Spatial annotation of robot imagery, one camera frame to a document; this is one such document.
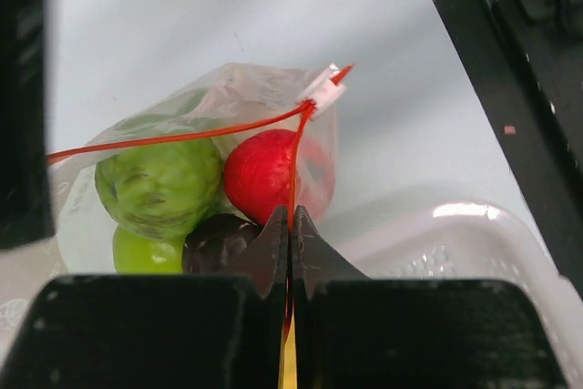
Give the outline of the dark purple fruit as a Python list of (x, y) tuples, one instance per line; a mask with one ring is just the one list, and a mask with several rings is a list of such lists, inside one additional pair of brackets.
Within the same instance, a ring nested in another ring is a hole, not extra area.
[(262, 226), (232, 213), (203, 220), (184, 240), (181, 266), (186, 274), (212, 274), (238, 257)]

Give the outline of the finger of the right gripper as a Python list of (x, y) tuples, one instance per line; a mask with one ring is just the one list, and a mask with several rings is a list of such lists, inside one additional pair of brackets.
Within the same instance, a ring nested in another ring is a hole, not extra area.
[(1, 249), (55, 233), (45, 145), (44, 0), (1, 0)]

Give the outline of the red tomato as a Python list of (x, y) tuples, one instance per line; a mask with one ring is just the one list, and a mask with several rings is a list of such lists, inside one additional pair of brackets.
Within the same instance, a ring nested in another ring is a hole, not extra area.
[[(295, 135), (283, 128), (262, 131), (240, 143), (225, 162), (223, 187), (227, 198), (260, 225), (268, 221), (275, 208), (288, 203)], [(328, 210), (334, 189), (331, 155), (317, 140), (303, 138), (297, 158), (296, 202), (318, 220)]]

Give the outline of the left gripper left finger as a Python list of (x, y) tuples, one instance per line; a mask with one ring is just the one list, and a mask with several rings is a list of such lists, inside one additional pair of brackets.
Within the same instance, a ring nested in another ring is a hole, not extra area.
[(33, 300), (4, 388), (278, 388), (288, 224), (213, 275), (67, 275)]

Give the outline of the green guava fruit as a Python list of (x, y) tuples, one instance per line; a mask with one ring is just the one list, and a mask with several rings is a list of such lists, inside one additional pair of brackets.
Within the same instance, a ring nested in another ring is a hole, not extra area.
[(123, 229), (182, 240), (215, 206), (222, 180), (209, 138), (126, 149), (95, 167), (97, 195)]

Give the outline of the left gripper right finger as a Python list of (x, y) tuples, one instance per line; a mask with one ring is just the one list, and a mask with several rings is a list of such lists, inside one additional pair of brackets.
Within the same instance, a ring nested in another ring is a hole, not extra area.
[(565, 388), (534, 304), (494, 279), (372, 279), (316, 230), (290, 227), (301, 388)]

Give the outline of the green apple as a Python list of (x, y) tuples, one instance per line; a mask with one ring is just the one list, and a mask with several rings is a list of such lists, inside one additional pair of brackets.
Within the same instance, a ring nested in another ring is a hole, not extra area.
[(181, 241), (159, 241), (137, 235), (118, 226), (112, 238), (113, 262), (117, 273), (182, 273)]

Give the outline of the clear orange zip bag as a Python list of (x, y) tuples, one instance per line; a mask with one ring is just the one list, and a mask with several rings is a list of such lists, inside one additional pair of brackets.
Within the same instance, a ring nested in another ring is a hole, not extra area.
[(58, 155), (56, 271), (210, 274), (279, 207), (321, 219), (343, 76), (228, 64)]

